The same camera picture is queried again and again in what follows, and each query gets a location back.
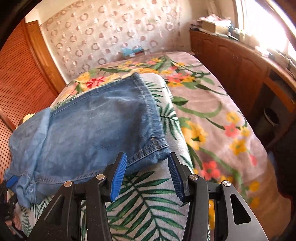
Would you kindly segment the blue denim jeans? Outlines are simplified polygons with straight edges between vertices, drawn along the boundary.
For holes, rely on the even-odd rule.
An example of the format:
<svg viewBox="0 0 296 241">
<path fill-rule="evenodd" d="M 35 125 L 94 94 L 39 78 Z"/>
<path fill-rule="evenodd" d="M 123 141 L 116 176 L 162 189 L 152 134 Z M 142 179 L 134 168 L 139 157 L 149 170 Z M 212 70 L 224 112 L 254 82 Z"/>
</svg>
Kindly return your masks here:
<svg viewBox="0 0 296 241">
<path fill-rule="evenodd" d="M 4 178 L 17 178 L 11 189 L 27 208 L 66 181 L 83 183 L 104 172 L 120 152 L 127 156 L 126 174 L 170 152 L 158 107 L 137 73 L 36 113 L 12 133 L 9 147 Z"/>
</svg>

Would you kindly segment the long wooden side cabinet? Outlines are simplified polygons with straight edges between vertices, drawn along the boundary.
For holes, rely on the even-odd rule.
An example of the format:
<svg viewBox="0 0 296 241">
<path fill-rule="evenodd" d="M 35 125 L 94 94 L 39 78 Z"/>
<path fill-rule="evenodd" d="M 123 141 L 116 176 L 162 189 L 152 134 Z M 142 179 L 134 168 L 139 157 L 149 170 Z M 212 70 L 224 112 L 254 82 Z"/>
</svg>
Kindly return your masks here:
<svg viewBox="0 0 296 241">
<path fill-rule="evenodd" d="M 277 63 L 253 49 L 201 31 L 190 31 L 191 50 L 217 77 L 252 126 L 257 126 L 264 108 L 278 98 L 290 113 L 274 138 L 261 136 L 270 149 L 295 122 L 295 80 Z"/>
</svg>

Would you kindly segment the floral print bedspread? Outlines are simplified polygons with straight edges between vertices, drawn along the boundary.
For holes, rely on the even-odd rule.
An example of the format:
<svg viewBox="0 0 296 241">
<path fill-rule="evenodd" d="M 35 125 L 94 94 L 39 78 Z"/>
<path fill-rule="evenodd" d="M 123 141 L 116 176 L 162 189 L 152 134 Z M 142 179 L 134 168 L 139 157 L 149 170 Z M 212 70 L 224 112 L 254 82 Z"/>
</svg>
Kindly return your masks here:
<svg viewBox="0 0 296 241">
<path fill-rule="evenodd" d="M 291 202 L 279 193 L 273 165 L 242 111 L 194 56 L 168 52 L 99 65 L 79 74 L 51 107 L 134 72 L 145 77 L 180 162 L 207 181 L 230 181 L 276 240 L 290 222 Z M 107 209 L 114 240 L 181 240 L 187 213 L 167 163 L 126 176 Z"/>
</svg>

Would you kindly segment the yellow plush toy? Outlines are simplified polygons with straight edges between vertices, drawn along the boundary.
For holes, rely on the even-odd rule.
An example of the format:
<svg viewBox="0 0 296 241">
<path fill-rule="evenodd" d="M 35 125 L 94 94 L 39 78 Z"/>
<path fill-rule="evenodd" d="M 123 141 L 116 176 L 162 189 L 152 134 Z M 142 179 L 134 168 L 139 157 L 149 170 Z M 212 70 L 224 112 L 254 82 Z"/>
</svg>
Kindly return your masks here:
<svg viewBox="0 0 296 241">
<path fill-rule="evenodd" d="M 17 126 L 20 126 L 22 123 L 24 123 L 25 121 L 27 121 L 28 119 L 30 119 L 31 117 L 33 117 L 35 115 L 35 113 L 29 113 L 27 115 L 25 115 L 18 123 Z"/>
</svg>

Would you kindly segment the cardboard box on cabinet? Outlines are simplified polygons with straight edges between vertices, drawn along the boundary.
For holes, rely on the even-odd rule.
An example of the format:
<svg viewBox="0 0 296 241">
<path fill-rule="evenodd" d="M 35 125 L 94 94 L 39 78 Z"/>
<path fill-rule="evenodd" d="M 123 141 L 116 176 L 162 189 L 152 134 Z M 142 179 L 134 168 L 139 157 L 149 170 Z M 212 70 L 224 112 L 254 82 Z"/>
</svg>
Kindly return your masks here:
<svg viewBox="0 0 296 241">
<path fill-rule="evenodd" d="M 229 31 L 229 27 L 231 26 L 230 21 L 215 21 L 211 22 L 208 20 L 203 20 L 202 29 L 214 34 L 224 34 L 226 35 Z"/>
</svg>

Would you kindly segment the palm leaf print blanket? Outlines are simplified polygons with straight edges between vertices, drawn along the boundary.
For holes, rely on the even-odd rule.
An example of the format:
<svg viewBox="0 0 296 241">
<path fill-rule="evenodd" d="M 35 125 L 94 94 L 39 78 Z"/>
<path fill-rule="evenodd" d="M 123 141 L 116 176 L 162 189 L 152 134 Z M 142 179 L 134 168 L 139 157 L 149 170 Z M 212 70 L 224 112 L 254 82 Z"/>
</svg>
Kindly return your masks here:
<svg viewBox="0 0 296 241">
<path fill-rule="evenodd" d="M 190 152 L 207 133 L 176 114 L 164 78 L 154 73 L 113 74 L 78 93 L 73 83 L 52 107 L 27 118 L 10 137 L 13 161 L 6 176 L 13 187 L 23 232 L 30 235 L 53 195 L 67 180 L 82 183 L 127 154 L 119 197 L 107 206 L 114 240 L 180 240 L 188 211 L 181 206 L 166 154 L 195 168 Z"/>
</svg>

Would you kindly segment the circle pattern sheer curtain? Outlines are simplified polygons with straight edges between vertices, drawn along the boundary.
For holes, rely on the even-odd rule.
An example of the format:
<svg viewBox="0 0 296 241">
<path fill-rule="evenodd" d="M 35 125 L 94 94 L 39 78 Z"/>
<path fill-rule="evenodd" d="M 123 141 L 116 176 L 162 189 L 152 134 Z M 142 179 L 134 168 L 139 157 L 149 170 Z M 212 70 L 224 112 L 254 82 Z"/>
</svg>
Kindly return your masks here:
<svg viewBox="0 0 296 241">
<path fill-rule="evenodd" d="M 41 1 L 41 30 L 66 82 L 118 61 L 124 49 L 182 47 L 181 1 Z"/>
</svg>

